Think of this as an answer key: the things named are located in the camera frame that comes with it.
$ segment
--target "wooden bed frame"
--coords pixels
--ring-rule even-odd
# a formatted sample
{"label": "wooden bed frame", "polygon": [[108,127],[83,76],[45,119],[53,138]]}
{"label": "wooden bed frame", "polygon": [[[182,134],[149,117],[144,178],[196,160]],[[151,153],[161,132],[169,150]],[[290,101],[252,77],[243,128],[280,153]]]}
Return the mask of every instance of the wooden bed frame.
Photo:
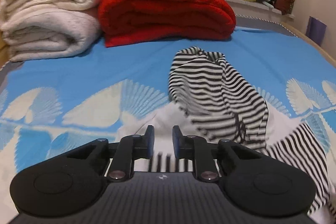
{"label": "wooden bed frame", "polygon": [[[290,30],[293,34],[295,34],[297,37],[302,38],[304,41],[306,41],[308,44],[312,45],[315,49],[317,49],[322,56],[336,68],[336,60],[333,59],[325,50],[323,50],[320,46],[318,46],[314,41],[309,39],[307,36],[305,36],[303,33],[289,25],[288,23],[281,22],[281,24],[286,27],[288,30]],[[6,43],[2,40],[0,36],[0,67],[3,66],[7,61],[9,60],[8,56],[8,46]]]}

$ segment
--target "black and white striped fabric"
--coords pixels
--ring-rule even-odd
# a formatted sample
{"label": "black and white striped fabric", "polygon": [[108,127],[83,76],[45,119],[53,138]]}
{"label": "black and white striped fabric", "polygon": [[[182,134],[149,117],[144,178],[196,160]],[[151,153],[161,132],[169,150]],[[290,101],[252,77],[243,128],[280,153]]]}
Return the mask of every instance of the black and white striped fabric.
{"label": "black and white striped fabric", "polygon": [[334,219],[333,223],[336,224],[336,209],[330,201],[327,203],[327,206],[328,206],[328,209],[329,209],[329,212],[330,212],[331,216]]}
{"label": "black and white striped fabric", "polygon": [[198,47],[179,51],[168,92],[209,141],[226,138],[252,149],[265,147],[266,103],[224,54]]}
{"label": "black and white striped fabric", "polygon": [[[304,171],[313,179],[316,185],[316,196],[309,214],[329,202],[326,155],[307,124],[301,123],[293,133],[260,152]],[[331,204],[328,204],[328,207],[335,214]]]}

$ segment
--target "logo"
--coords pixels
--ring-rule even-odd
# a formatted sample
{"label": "logo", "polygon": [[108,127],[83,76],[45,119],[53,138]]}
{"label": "logo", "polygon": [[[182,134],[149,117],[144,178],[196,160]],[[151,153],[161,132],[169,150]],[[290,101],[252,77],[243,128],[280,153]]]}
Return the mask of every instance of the logo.
{"label": "logo", "polygon": [[161,180],[165,180],[165,179],[167,179],[168,177],[167,177],[166,175],[160,175],[160,176],[158,176],[158,178],[161,179]]}

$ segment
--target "round pad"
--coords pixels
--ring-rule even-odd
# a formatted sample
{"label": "round pad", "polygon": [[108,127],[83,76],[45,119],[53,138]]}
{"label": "round pad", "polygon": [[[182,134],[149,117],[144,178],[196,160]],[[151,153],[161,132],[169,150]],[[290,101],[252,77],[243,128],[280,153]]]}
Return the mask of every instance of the round pad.
{"label": "round pad", "polygon": [[288,192],[292,181],[281,174],[264,173],[254,177],[254,186],[261,192],[270,195],[280,195]]}
{"label": "round pad", "polygon": [[63,172],[39,175],[34,182],[36,190],[44,194],[59,194],[72,186],[72,177]]}
{"label": "round pad", "polygon": [[103,178],[87,164],[64,157],[18,173],[10,185],[10,194],[16,207],[27,214],[60,217],[93,204],[103,185]]}
{"label": "round pad", "polygon": [[312,179],[282,162],[267,163],[242,161],[224,184],[229,198],[244,211],[264,217],[306,213],[315,197]]}

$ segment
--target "red blanket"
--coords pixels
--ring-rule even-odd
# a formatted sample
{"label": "red blanket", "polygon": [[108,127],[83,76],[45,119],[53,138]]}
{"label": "red blanket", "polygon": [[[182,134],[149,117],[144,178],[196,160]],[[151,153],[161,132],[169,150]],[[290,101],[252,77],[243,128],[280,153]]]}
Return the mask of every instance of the red blanket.
{"label": "red blanket", "polygon": [[221,40],[236,25],[224,0],[102,0],[98,18],[106,47],[164,37]]}

